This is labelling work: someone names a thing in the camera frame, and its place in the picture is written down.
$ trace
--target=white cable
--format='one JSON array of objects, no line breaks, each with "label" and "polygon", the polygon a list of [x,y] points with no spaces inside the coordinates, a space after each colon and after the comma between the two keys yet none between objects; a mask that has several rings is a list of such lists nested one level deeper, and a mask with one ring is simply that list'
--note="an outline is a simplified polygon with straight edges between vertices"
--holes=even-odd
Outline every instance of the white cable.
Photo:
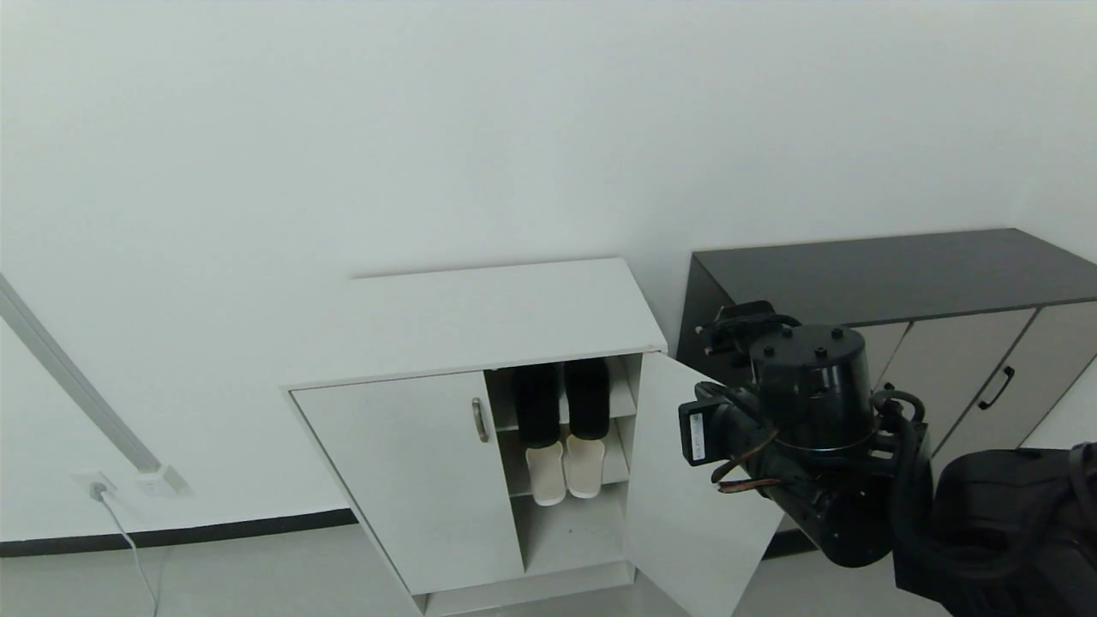
[{"label": "white cable", "polygon": [[140,574],[140,580],[145,582],[145,588],[148,590],[148,597],[152,598],[152,617],[156,617],[157,613],[160,610],[160,598],[158,598],[156,593],[152,592],[152,585],[148,584],[148,577],[145,576],[145,570],[140,566],[140,558],[137,557],[137,545],[134,543],[134,539],[129,537],[129,534],[126,534],[126,530],[122,528],[122,524],[118,523],[118,517],[114,515],[111,504],[106,503],[106,500],[103,498],[103,493],[105,491],[106,486],[103,486],[102,484],[97,483],[97,485],[92,485],[91,498],[103,504],[103,507],[106,508],[106,513],[111,515],[111,520],[114,521],[114,526],[118,528],[118,534],[122,534],[122,537],[126,539],[126,542],[129,542],[129,549],[134,553],[134,564],[137,566],[137,573]]}]

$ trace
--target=metal handle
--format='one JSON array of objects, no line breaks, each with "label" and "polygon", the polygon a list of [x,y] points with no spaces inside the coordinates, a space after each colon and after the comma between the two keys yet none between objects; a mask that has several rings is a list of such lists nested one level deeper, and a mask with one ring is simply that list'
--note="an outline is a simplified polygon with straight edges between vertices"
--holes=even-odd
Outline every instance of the metal handle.
[{"label": "metal handle", "polygon": [[484,428],[484,405],[479,399],[473,399],[473,422],[476,423],[476,433],[480,436],[480,442],[487,444],[487,429]]},{"label": "metal handle", "polygon": [[1009,383],[1014,381],[1014,375],[1017,374],[1017,371],[1015,371],[1013,367],[1006,367],[1002,369],[1002,372],[1006,373],[1006,383],[1002,384],[1002,390],[999,390],[998,393],[995,394],[994,399],[992,399],[989,403],[987,403],[986,401],[980,401],[979,402],[980,410],[989,410],[991,406],[997,403],[998,399],[1002,399],[1002,393],[1005,392],[1006,389],[1009,388]]}]

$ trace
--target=black cabinet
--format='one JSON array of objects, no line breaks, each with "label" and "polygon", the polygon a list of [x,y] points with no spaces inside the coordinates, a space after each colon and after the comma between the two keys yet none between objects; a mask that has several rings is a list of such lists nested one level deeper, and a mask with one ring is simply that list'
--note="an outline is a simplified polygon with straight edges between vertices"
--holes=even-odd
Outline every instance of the black cabinet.
[{"label": "black cabinet", "polygon": [[694,328],[755,300],[858,329],[873,386],[926,403],[938,470],[1019,446],[1097,355],[1097,265],[1019,229],[695,253],[678,360],[749,379],[705,356]]}]

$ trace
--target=baseboard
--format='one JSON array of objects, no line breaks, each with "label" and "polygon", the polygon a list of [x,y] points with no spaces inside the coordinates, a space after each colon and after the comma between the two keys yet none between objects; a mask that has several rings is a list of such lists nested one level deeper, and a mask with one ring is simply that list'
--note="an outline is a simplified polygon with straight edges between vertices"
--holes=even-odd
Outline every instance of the baseboard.
[{"label": "baseboard", "polygon": [[[236,540],[256,536],[289,534],[291,531],[307,531],[357,525],[358,519],[348,509],[332,509],[297,516],[279,518],[260,518],[241,523],[224,523],[186,529],[163,529],[160,531],[135,531],[129,536],[142,548],[170,547],[174,545],[193,545],[197,542],[214,542],[217,540]],[[46,554],[66,554],[73,552],[95,552],[129,548],[129,545],[117,534],[106,536],[77,536],[72,538],[45,538],[42,540],[20,540],[0,542],[0,558],[37,557]],[[773,536],[762,559],[773,559],[815,550],[815,545],[800,530],[780,531]]]}]

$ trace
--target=floor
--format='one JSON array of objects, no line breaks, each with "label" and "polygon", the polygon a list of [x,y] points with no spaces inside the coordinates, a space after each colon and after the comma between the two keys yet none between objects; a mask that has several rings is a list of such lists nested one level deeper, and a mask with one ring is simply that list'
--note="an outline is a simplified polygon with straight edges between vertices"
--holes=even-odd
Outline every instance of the floor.
[{"label": "floor", "polygon": [[[392,617],[408,610],[358,527],[140,552],[150,581],[160,587],[159,617]],[[735,617],[948,615],[936,604],[895,590],[891,575],[887,561],[861,570],[830,565],[819,553],[765,561]],[[150,608],[128,551],[0,562],[3,617],[147,617]],[[558,615],[688,617],[642,575],[632,586],[477,617]]]}]

